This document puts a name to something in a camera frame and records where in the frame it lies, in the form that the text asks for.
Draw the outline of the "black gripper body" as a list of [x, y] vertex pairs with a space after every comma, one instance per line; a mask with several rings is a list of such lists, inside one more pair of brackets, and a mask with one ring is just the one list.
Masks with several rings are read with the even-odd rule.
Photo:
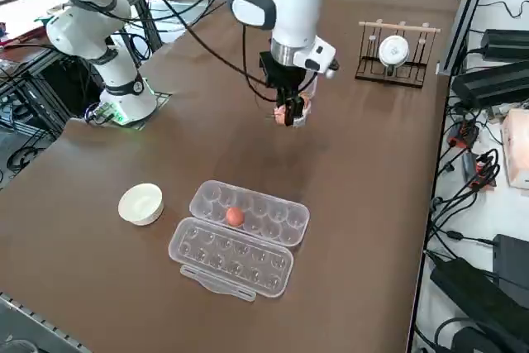
[[282, 65], [269, 51], [260, 52], [259, 67], [264, 74], [264, 85], [275, 90], [276, 99], [291, 98], [294, 94], [301, 93], [317, 77], [317, 72], [312, 72], [309, 80], [306, 80], [306, 69]]

